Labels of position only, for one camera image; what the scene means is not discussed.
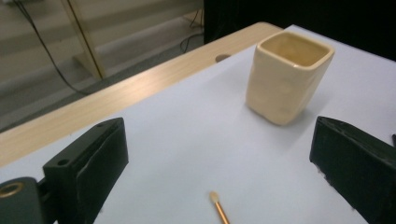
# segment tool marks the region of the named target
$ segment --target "cream-colored cup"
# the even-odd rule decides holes
[[[254,53],[247,105],[275,124],[288,124],[312,98],[333,55],[331,46],[288,31],[264,39]]]

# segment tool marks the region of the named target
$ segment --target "floor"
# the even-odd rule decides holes
[[[92,77],[73,59],[57,65],[74,88],[95,92],[202,46],[202,33],[199,24],[183,17],[101,46],[96,50],[106,69],[107,77],[103,80]],[[83,94],[68,88],[50,65],[0,83],[0,132],[82,97]]]

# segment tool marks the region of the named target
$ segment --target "cup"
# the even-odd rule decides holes
[[[246,102],[277,125],[294,120],[312,98],[334,49],[293,32],[261,41],[254,52]]]

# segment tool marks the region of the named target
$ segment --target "table surface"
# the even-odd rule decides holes
[[[317,116],[391,143],[396,63],[292,26],[335,48],[301,116],[279,127],[245,105],[254,46],[100,120],[123,117],[130,163],[95,223],[365,223],[309,162]],[[88,125],[0,169],[0,182],[41,166]]]
[[[0,133],[0,167],[127,106],[136,104],[204,68],[281,31],[260,22],[149,69],[38,119]]]

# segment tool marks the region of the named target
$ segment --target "white table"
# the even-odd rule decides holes
[[[391,143],[396,63],[315,35],[335,47],[313,99],[278,127],[245,105],[254,47],[106,119],[123,117],[130,163],[96,223],[365,223],[308,156],[317,116]],[[0,182],[43,177],[41,167],[86,127],[0,169]]]

